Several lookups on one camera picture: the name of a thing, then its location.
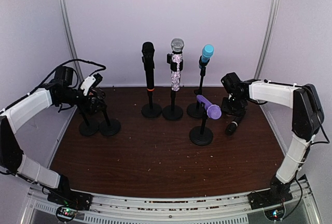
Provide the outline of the black stand of purple mic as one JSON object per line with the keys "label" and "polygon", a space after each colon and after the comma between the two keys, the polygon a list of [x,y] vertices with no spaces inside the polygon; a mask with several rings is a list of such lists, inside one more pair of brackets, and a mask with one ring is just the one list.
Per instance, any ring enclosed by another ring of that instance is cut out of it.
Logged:
{"label": "black stand of purple mic", "polygon": [[201,103],[200,106],[203,108],[202,123],[201,126],[196,126],[189,132],[190,140],[198,146],[209,145],[213,140],[213,132],[206,127],[206,121],[208,114],[205,109],[205,104]]}

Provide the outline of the purple microphone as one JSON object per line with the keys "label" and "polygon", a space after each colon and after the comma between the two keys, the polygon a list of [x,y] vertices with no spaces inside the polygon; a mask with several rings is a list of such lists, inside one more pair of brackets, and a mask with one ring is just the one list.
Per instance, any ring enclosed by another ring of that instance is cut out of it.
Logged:
{"label": "purple microphone", "polygon": [[203,108],[205,109],[207,116],[210,119],[217,120],[222,116],[221,108],[218,105],[210,102],[203,95],[197,95],[196,99],[200,104],[203,104]]}

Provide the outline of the light blue microphone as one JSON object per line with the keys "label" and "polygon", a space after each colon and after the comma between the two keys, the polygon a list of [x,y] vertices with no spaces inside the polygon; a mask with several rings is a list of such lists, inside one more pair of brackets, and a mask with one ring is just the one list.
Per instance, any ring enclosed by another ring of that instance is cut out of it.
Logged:
{"label": "light blue microphone", "polygon": [[205,45],[202,49],[201,57],[199,59],[199,68],[207,66],[213,54],[214,47],[211,44]]}

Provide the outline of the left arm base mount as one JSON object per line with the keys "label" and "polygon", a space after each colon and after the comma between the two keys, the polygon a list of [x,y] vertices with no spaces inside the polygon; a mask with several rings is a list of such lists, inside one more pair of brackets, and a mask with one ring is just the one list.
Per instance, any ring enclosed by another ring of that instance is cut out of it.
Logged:
{"label": "left arm base mount", "polygon": [[48,201],[59,205],[55,216],[62,223],[73,221],[79,211],[88,211],[92,199],[91,194],[77,191],[72,191],[69,197],[64,197],[54,191],[50,191],[47,196]]}

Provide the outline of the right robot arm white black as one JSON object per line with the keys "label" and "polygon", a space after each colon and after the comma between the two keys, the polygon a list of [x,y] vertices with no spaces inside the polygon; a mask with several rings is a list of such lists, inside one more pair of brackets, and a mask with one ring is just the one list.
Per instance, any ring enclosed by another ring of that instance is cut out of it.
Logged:
{"label": "right robot arm white black", "polygon": [[231,136],[246,114],[249,102],[257,105],[275,103],[290,108],[292,112],[292,140],[286,156],[270,181],[270,189],[263,197],[271,204],[286,198],[291,183],[306,162],[310,147],[315,145],[315,136],[323,130],[324,112],[313,84],[299,86],[250,79],[242,81],[235,72],[221,78],[228,97],[223,98],[222,112],[234,116],[225,133]]}

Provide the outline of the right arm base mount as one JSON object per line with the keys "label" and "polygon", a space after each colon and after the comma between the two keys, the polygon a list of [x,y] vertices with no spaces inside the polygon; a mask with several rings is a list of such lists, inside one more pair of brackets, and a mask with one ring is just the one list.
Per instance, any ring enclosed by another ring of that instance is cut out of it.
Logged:
{"label": "right arm base mount", "polygon": [[293,199],[291,193],[279,197],[272,196],[271,190],[252,191],[248,194],[248,201],[252,210],[262,209],[269,221],[281,221],[286,216],[285,202]]}

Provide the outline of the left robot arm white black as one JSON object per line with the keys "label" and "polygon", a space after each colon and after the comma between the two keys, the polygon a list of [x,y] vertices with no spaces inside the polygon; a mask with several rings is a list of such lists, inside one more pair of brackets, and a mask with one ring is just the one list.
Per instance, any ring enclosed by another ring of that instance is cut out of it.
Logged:
{"label": "left robot arm white black", "polygon": [[18,176],[30,183],[39,184],[49,190],[48,200],[70,205],[85,202],[90,195],[79,195],[71,187],[69,179],[29,158],[20,148],[15,134],[30,119],[41,111],[56,106],[63,111],[63,105],[76,106],[83,116],[80,132],[92,135],[99,130],[96,121],[89,121],[87,114],[105,110],[104,93],[98,93],[97,86],[103,80],[101,65],[81,83],[72,84],[75,70],[65,64],[57,66],[36,88],[22,98],[1,110],[1,167],[7,175]]}

